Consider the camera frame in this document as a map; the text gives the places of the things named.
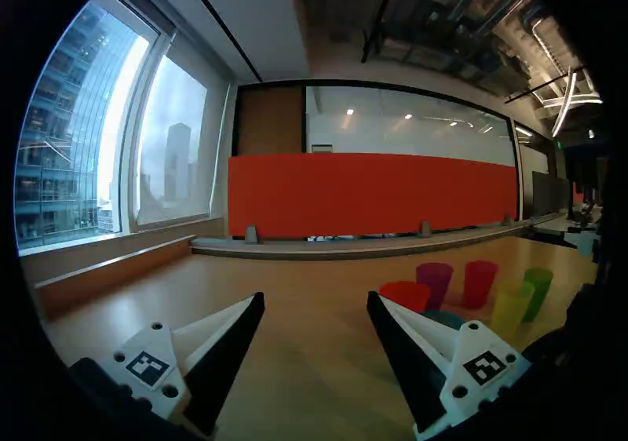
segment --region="skyscraper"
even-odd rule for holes
[[[191,132],[183,122],[168,128],[163,172],[163,196],[166,201],[187,199],[190,195],[188,156]]]
[[[55,48],[28,107],[15,172],[20,248],[112,229],[97,224],[100,139],[137,34],[89,3]]]

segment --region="orange panel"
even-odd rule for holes
[[[517,216],[513,166],[369,153],[245,155],[229,159],[229,233],[261,237],[366,235]]]
[[[584,202],[584,193],[577,192],[575,190],[575,183],[571,183],[571,186],[573,187],[573,190],[574,190],[574,204],[580,204]]]

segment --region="light fixture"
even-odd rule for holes
[[[561,98],[558,98],[558,99],[559,99],[559,101],[556,101],[556,102],[553,102],[553,103],[550,103],[550,104],[544,104],[543,107],[544,108],[555,108],[556,106],[562,106],[564,102],[562,100],[560,100]],[[588,100],[574,100],[574,99],[571,99],[571,103],[569,103],[569,104],[602,104],[602,102],[603,101],[600,100],[600,99],[588,99]]]
[[[523,129],[522,127],[515,127],[515,130],[517,132],[521,132],[523,135],[527,135],[528,137],[532,137],[532,132],[530,132],[529,130]]]
[[[554,128],[552,129],[552,137],[557,136],[560,128],[563,126],[564,116],[567,114],[569,104],[571,104],[571,97],[574,95],[576,73],[571,73],[571,68],[569,68],[569,73],[571,76],[567,82],[567,96],[564,97],[564,103],[560,106],[556,124],[554,124]]]

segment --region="red cup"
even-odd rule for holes
[[[429,288],[414,281],[387,282],[379,290],[379,295],[414,312],[423,312],[429,299]]]
[[[482,308],[491,292],[499,266],[491,261],[470,261],[465,266],[465,289],[462,306]]]

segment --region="glass building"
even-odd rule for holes
[[[99,160],[102,151],[113,156],[118,126],[109,135],[104,127],[116,83],[128,71],[125,62],[138,42],[140,50],[148,46],[90,2],[49,58],[27,110],[16,161],[21,249],[119,231],[111,214],[117,207],[111,203],[111,167],[99,166]],[[131,69],[134,76],[137,67]],[[120,106],[113,110],[122,111]],[[110,143],[101,145],[103,139]],[[104,169],[108,175],[99,183]]]

